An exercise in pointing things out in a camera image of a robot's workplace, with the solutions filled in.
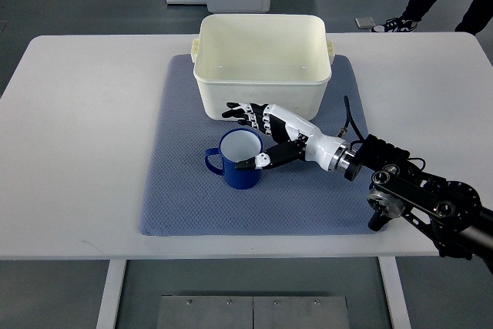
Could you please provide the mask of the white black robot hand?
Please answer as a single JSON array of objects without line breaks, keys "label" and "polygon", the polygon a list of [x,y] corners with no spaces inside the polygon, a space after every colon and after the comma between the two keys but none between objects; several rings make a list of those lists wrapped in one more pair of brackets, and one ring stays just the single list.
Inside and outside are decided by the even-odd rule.
[{"label": "white black robot hand", "polygon": [[340,137],[327,136],[313,123],[276,104],[228,102],[224,119],[236,119],[276,143],[263,153],[242,160],[237,170],[269,170],[300,159],[317,163],[322,170],[333,171],[347,154],[349,145]]}]

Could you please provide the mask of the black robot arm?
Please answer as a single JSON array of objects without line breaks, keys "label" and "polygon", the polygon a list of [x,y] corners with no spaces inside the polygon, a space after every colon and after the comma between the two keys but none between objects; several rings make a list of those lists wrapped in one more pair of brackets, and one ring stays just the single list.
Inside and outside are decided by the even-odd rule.
[{"label": "black robot arm", "polygon": [[358,149],[341,143],[329,165],[350,181],[364,167],[373,172],[367,195],[374,210],[371,230],[402,217],[433,242],[440,256],[478,256],[492,264],[492,211],[481,205],[472,186],[424,172],[408,151],[372,135]]}]

